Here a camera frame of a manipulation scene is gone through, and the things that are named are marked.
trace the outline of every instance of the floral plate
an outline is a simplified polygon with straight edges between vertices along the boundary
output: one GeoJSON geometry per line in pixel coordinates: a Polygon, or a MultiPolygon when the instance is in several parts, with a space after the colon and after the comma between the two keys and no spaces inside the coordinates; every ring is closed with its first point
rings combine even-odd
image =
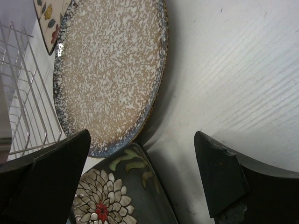
{"type": "Polygon", "coordinates": [[[83,174],[72,208],[77,224],[177,224],[147,153],[137,143],[83,174]]]}
{"type": "Polygon", "coordinates": [[[88,129],[91,157],[107,157],[142,129],[167,51],[164,0],[73,0],[58,35],[53,92],[67,136],[88,129]]]}
{"type": "Polygon", "coordinates": [[[55,49],[59,28],[71,0],[34,0],[43,42],[49,55],[55,49]]]}

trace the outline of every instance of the painted flower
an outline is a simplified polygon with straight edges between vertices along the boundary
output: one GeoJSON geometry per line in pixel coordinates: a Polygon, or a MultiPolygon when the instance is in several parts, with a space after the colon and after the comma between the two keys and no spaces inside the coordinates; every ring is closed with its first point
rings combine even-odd
{"type": "Polygon", "coordinates": [[[136,224],[126,192],[121,179],[115,180],[112,173],[91,169],[81,177],[75,194],[77,224],[136,224]]]}
{"type": "Polygon", "coordinates": [[[45,20],[49,20],[51,18],[51,15],[52,15],[52,5],[49,5],[47,7],[47,10],[44,13],[45,20]]]}
{"type": "Polygon", "coordinates": [[[58,33],[59,33],[59,26],[58,26],[58,24],[56,24],[55,31],[52,33],[51,43],[54,43],[56,41],[58,33]]]}

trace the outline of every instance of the painted leaf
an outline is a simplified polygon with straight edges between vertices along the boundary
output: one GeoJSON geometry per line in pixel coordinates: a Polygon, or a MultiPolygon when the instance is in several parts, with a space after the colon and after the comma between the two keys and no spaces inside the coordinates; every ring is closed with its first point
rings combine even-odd
{"type": "Polygon", "coordinates": [[[137,153],[139,156],[142,156],[142,153],[139,151],[138,148],[134,147],[134,149],[135,149],[136,153],[137,153]]]}
{"type": "Polygon", "coordinates": [[[153,173],[151,171],[148,171],[148,172],[144,172],[142,175],[141,175],[141,181],[142,181],[142,185],[143,187],[145,188],[146,187],[146,181],[149,177],[152,177],[153,176],[153,173]]]}
{"type": "Polygon", "coordinates": [[[131,169],[134,168],[145,168],[144,162],[130,162],[126,165],[126,173],[128,174],[131,169]]]}
{"type": "Polygon", "coordinates": [[[131,155],[125,155],[123,157],[117,158],[116,160],[111,162],[111,164],[109,165],[109,168],[111,170],[115,171],[117,164],[119,164],[121,161],[131,160],[131,159],[133,159],[133,157],[131,155]]]}
{"type": "Polygon", "coordinates": [[[125,153],[132,156],[132,158],[134,158],[134,157],[140,158],[140,156],[136,152],[132,151],[131,149],[126,149],[125,153]]]}
{"type": "Polygon", "coordinates": [[[160,194],[160,188],[159,188],[159,183],[157,178],[154,178],[154,182],[155,182],[155,188],[158,194],[160,194]]]}
{"type": "Polygon", "coordinates": [[[47,3],[44,4],[43,9],[42,9],[42,14],[46,11],[47,3]]]}
{"type": "Polygon", "coordinates": [[[52,28],[55,25],[56,21],[54,19],[51,19],[48,23],[48,28],[52,28]]]}

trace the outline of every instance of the speckled plate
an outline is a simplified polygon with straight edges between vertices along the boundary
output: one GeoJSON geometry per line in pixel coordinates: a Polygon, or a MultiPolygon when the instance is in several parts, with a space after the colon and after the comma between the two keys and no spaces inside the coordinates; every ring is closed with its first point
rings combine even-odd
{"type": "Polygon", "coordinates": [[[164,0],[73,0],[58,35],[54,104],[67,136],[88,129],[89,155],[131,142],[155,101],[167,55],[164,0]]]}

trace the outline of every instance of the metal wire rack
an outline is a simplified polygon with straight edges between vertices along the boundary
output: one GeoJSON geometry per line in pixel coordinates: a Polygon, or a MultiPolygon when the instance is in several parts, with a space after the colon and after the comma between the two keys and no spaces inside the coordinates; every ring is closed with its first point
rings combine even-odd
{"type": "Polygon", "coordinates": [[[0,74],[3,82],[12,145],[8,160],[60,140],[62,129],[47,93],[25,29],[0,20],[0,74]]]}

